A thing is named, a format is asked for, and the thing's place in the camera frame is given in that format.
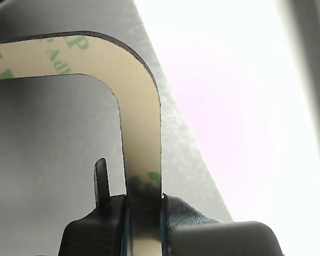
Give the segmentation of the black gripper finger with tab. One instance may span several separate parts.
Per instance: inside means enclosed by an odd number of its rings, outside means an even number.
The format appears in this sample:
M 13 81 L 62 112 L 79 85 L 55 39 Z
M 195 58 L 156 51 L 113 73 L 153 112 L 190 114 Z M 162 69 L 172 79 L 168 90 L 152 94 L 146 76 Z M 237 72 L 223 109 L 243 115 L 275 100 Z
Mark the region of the black gripper finger with tab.
M 60 255 L 132 255 L 126 195 L 110 196 L 107 163 L 94 166 L 95 209 L 64 229 Z

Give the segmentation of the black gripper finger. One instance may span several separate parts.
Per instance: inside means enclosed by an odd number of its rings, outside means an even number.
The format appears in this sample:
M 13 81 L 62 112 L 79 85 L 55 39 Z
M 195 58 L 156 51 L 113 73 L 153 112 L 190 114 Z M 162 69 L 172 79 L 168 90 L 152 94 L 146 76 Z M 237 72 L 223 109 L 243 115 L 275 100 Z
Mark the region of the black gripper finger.
M 209 218 L 198 211 L 184 199 L 172 195 L 162 195 L 161 209 L 161 242 L 162 255 L 168 255 L 169 236 L 177 226 L 194 226 L 208 223 L 222 223 L 222 221 Z

